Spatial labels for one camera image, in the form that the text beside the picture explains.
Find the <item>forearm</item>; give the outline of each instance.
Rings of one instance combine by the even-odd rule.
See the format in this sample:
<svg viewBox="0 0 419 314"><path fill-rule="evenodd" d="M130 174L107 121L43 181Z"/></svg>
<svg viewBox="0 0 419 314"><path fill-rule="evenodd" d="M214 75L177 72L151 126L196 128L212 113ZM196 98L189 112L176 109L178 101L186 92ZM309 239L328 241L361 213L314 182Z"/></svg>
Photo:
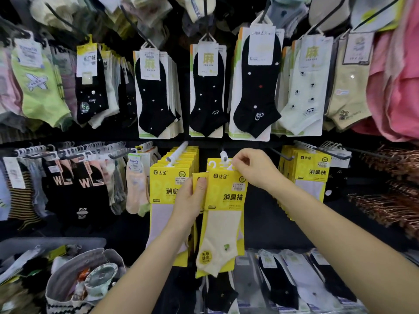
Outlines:
<svg viewBox="0 0 419 314"><path fill-rule="evenodd" d="M417 313L416 266L281 174L268 191L371 313Z"/></svg>
<svg viewBox="0 0 419 314"><path fill-rule="evenodd" d="M169 221L92 314L151 313L182 242L189 233L190 228Z"/></svg>

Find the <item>hand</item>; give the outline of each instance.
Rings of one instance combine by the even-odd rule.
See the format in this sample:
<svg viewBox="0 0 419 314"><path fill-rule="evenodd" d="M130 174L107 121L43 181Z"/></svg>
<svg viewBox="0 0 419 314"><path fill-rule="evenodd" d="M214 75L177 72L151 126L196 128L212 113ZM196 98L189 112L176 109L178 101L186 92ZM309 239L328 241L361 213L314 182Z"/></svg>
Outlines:
<svg viewBox="0 0 419 314"><path fill-rule="evenodd" d="M283 177L270 157L262 150L244 148L236 154L232 162L250 184L268 192Z"/></svg>
<svg viewBox="0 0 419 314"><path fill-rule="evenodd" d="M192 178L188 178L176 195L173 213L169 222L176 227L183 227L190 231L194 220L198 217L201 210L206 190L207 179L200 178L195 192L192 193Z"/></svg>

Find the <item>round yellow sticker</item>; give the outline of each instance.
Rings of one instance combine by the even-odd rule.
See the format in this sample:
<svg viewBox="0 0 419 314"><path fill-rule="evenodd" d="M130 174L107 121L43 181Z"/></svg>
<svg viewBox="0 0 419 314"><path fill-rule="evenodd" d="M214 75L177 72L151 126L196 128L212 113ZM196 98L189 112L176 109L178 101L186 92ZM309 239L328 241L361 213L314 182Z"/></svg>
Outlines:
<svg viewBox="0 0 419 314"><path fill-rule="evenodd" d="M210 263L212 260L212 254L211 251L202 251L200 262L205 265L207 263Z"/></svg>

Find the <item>airplane graphic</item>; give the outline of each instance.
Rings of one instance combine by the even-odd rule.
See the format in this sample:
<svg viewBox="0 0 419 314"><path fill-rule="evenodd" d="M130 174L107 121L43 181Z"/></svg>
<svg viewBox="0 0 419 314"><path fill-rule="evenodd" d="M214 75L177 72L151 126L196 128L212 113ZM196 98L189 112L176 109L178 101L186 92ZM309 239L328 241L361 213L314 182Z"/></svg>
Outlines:
<svg viewBox="0 0 419 314"><path fill-rule="evenodd" d="M32 75L31 73L26 73L26 77L28 77L31 80L31 82L27 84L30 91L33 91L36 87L39 87L43 90L48 89L48 87L46 86L46 82L48 81L47 76L38 77Z"/></svg>

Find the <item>person's left arm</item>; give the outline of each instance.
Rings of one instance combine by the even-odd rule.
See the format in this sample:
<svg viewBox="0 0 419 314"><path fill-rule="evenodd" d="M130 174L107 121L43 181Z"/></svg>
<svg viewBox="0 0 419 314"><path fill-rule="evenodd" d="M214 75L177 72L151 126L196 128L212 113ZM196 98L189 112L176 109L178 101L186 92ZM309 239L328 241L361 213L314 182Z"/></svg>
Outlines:
<svg viewBox="0 0 419 314"><path fill-rule="evenodd" d="M162 233L94 308L92 314L149 314L169 276L182 243L199 215L207 181L200 178L192 194L192 178L176 196L173 213Z"/></svg>

